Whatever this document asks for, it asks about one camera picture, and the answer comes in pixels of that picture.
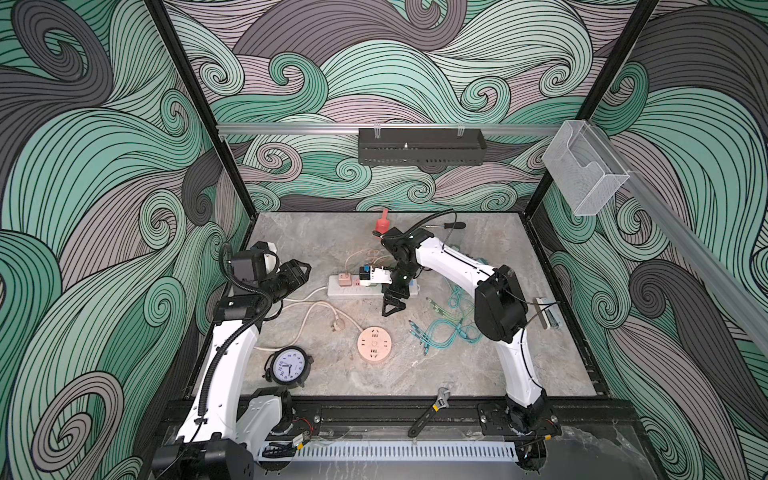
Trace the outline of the pink usb charger plug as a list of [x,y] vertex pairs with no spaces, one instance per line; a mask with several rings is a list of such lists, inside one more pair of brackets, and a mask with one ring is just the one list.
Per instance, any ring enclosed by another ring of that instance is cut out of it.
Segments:
[[351,287],[353,285],[353,277],[351,273],[344,272],[338,274],[338,285],[342,288]]

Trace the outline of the white multicolour power strip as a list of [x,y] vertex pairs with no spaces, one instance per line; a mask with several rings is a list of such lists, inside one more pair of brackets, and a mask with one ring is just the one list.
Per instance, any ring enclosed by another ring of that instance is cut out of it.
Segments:
[[370,285],[361,285],[357,275],[353,276],[351,286],[341,286],[339,284],[338,275],[330,275],[328,277],[327,295],[330,298],[381,299],[383,297],[383,292],[382,292],[382,286],[379,283],[371,283]]

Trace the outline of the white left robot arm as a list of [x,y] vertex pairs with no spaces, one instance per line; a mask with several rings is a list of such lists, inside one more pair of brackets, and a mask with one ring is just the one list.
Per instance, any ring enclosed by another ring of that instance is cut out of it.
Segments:
[[290,389],[303,386],[313,362],[297,346],[272,347],[266,378],[273,388],[240,406],[243,381],[262,326],[276,319],[285,300],[309,279],[305,262],[280,260],[274,244],[259,241],[235,253],[219,252],[219,267],[232,286],[216,306],[211,346],[194,402],[175,439],[158,448],[152,461],[157,479],[252,479],[262,451],[288,458],[309,440],[313,427],[274,446],[276,428],[293,422]]

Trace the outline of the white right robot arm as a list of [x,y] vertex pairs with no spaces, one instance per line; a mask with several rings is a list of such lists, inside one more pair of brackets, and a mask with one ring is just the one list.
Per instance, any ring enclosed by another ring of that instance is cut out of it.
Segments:
[[381,287],[382,315],[406,308],[410,283],[428,269],[462,288],[474,304],[477,330],[493,342],[505,380],[511,428],[535,439],[561,433],[546,389],[535,374],[527,344],[528,307],[516,273],[507,265],[492,267],[449,247],[424,225],[454,210],[429,215],[405,231],[391,227],[373,234],[395,260],[389,281]]

